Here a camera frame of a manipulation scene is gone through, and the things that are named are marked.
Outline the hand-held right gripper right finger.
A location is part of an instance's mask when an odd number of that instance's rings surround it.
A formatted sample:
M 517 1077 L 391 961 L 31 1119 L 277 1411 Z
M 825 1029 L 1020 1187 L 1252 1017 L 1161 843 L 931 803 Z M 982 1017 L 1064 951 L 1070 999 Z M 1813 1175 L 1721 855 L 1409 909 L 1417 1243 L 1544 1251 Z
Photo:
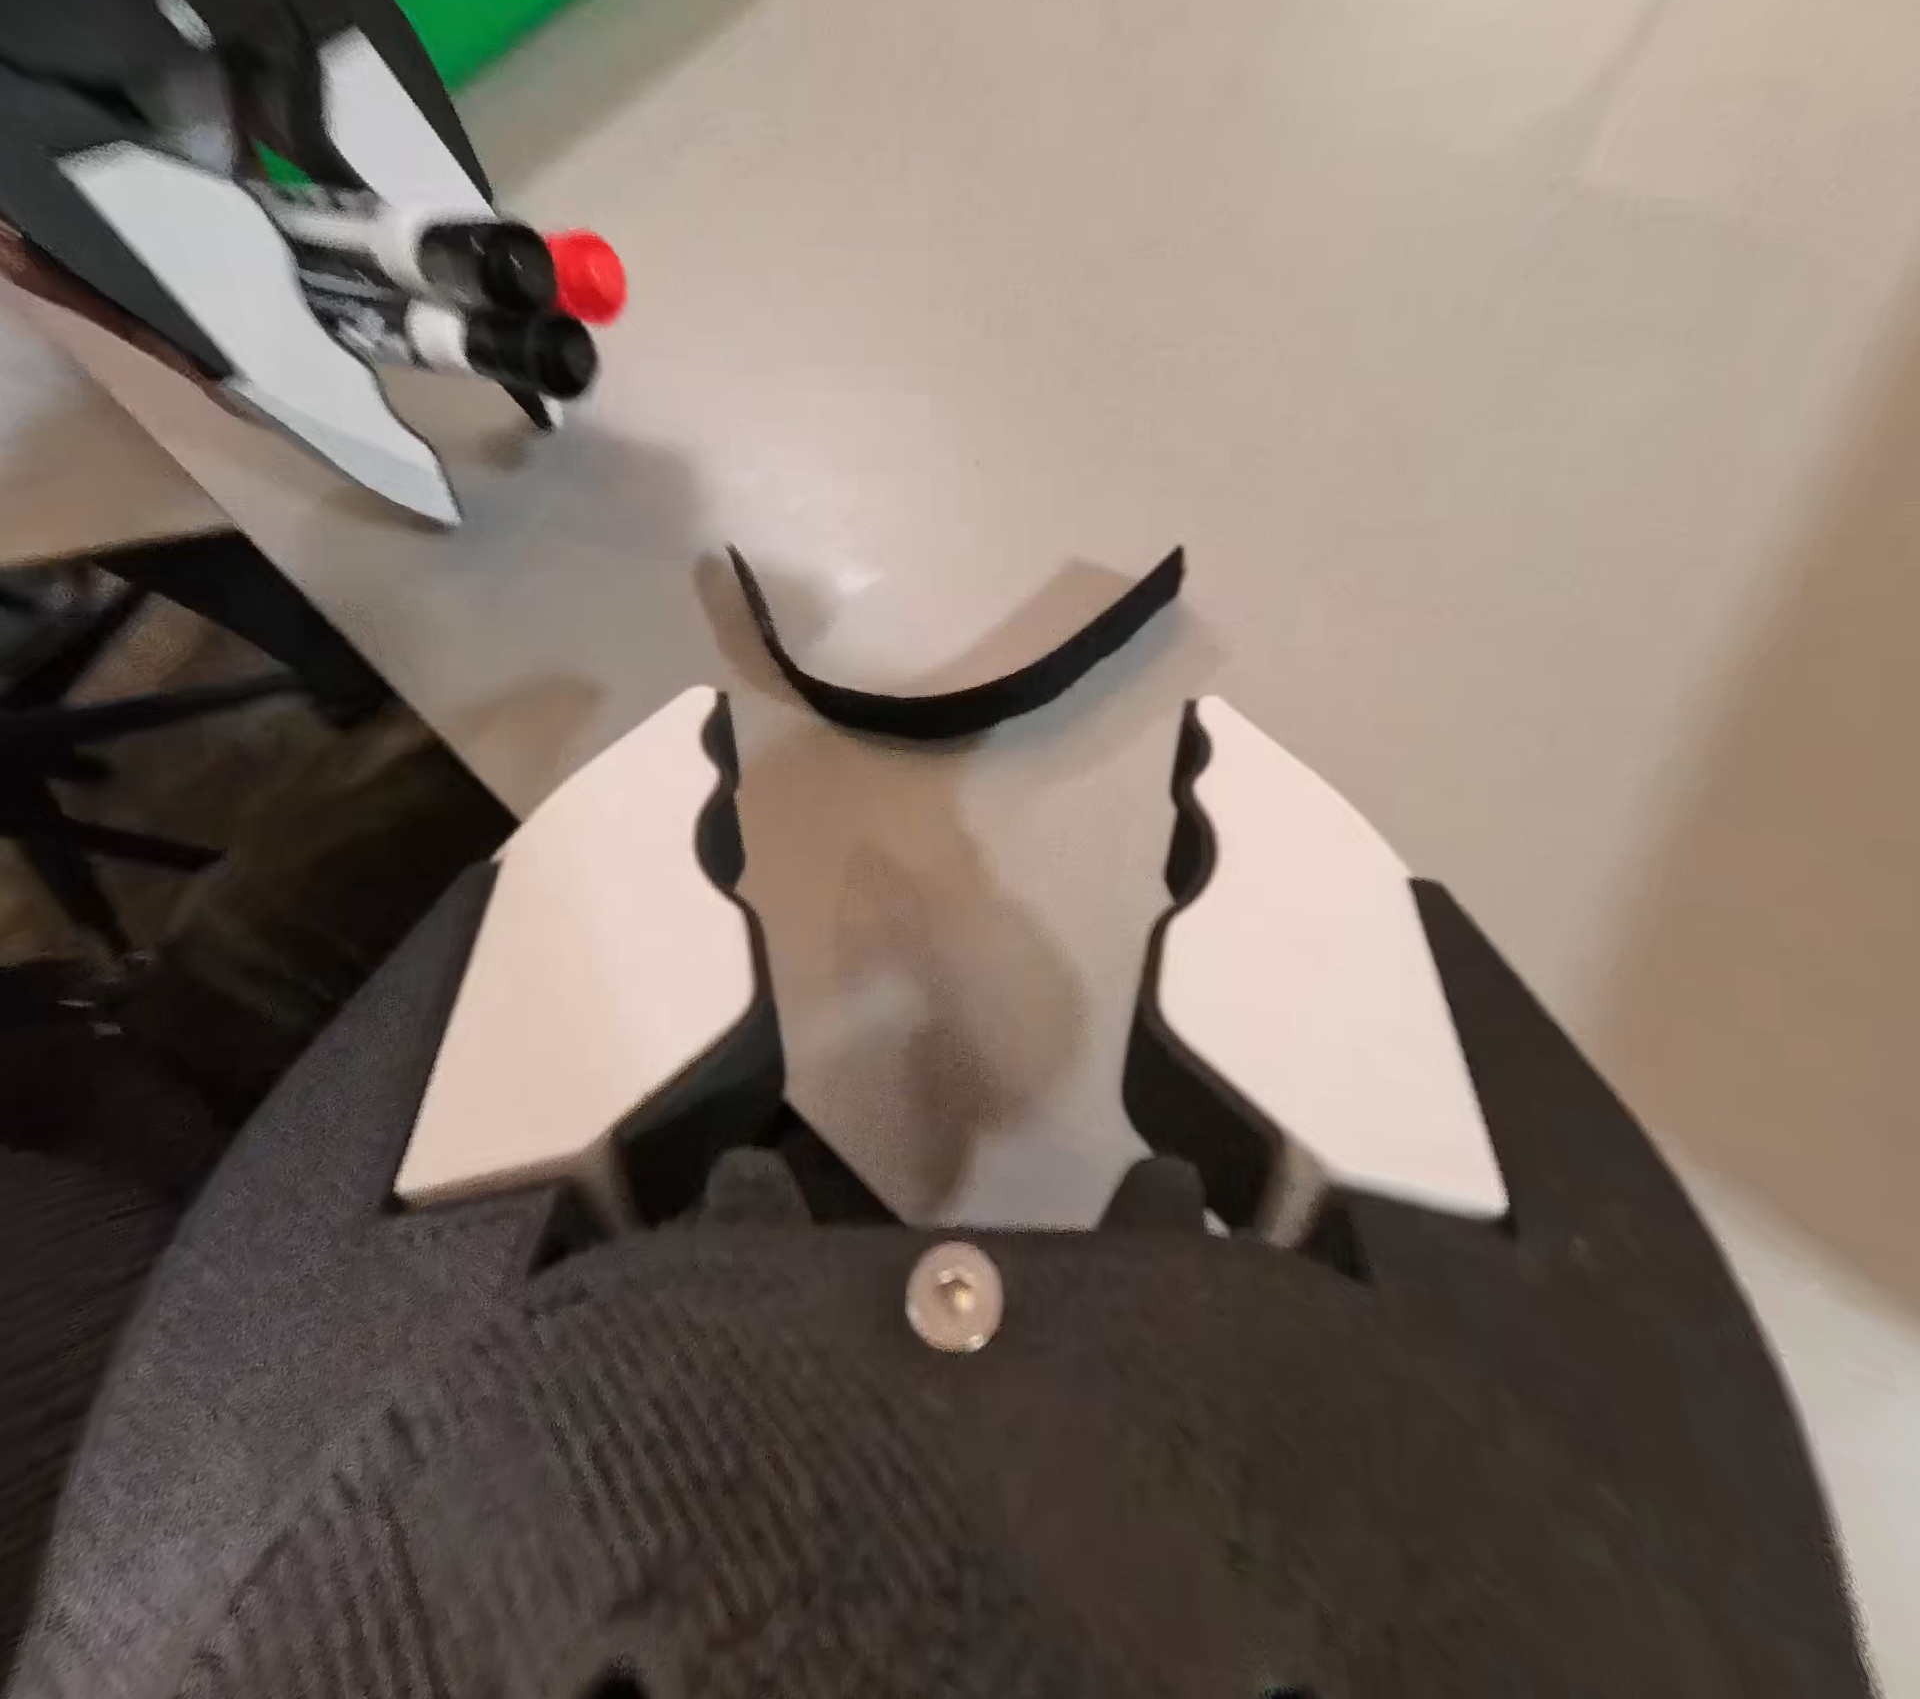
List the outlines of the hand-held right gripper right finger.
M 1228 699 L 1186 703 L 1164 911 L 1124 1053 L 1138 1139 L 1205 1227 L 1307 1241 L 1349 1197 L 1501 1225 L 1508 1187 L 1415 873 Z

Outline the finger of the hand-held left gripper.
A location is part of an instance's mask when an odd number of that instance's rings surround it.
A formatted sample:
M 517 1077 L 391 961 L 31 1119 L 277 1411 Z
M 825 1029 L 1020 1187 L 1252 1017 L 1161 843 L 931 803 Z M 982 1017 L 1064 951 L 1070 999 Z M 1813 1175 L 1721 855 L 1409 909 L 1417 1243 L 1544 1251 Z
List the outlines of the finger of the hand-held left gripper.
M 430 114 L 363 30 L 338 32 L 319 52 L 329 142 L 363 184 L 397 208 L 444 220 L 493 220 L 493 188 L 472 160 L 456 114 Z
M 290 246 L 245 186 L 131 142 L 64 158 L 61 174 L 214 342 L 235 400 L 376 498 L 461 524 L 443 462 L 316 318 Z

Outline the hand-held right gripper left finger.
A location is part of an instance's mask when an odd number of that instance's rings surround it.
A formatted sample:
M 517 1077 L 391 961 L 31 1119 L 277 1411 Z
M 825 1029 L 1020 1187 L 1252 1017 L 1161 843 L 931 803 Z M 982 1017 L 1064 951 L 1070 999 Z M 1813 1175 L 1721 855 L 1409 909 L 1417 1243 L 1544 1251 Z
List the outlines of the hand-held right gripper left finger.
M 776 1119 L 733 725 L 725 691 L 684 689 L 500 849 L 397 1163 L 402 1207 L 561 1183 L 608 1221 L 668 1221 Z

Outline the black dry-erase marker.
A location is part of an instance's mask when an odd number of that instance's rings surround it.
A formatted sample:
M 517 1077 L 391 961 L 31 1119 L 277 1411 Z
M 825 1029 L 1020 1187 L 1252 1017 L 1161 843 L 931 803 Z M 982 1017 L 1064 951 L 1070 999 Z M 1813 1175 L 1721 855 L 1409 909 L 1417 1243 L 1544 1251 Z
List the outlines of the black dry-erase marker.
M 371 216 L 290 208 L 277 230 L 314 280 L 482 312 L 544 314 L 561 300 L 555 256 L 525 224 L 413 208 Z
M 471 376 L 557 402 L 582 398 L 600 372 L 588 326 L 557 314 L 398 298 L 316 296 L 308 304 L 336 342 L 372 366 Z

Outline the red dry-erase marker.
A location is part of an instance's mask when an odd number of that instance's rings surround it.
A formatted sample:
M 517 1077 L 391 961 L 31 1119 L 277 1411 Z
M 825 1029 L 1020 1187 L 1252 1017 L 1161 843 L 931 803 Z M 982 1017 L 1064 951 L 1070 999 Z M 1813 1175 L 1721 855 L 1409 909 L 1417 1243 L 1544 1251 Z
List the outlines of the red dry-erase marker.
M 628 274 L 619 252 L 588 228 L 542 236 L 552 262 L 552 310 L 593 328 L 612 326 L 628 306 Z

